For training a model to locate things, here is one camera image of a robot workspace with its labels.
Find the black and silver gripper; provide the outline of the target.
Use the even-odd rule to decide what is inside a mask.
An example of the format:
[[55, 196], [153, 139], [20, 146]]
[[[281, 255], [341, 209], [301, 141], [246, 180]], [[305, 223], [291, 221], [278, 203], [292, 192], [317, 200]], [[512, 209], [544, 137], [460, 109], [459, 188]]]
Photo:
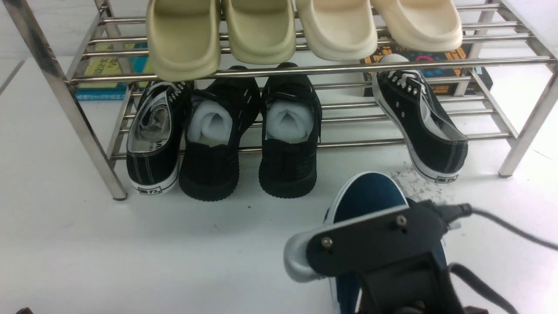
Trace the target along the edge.
[[283, 253], [287, 274], [305, 283], [354, 274], [364, 314], [463, 314], [435, 249], [465, 205], [421, 201], [293, 235]]

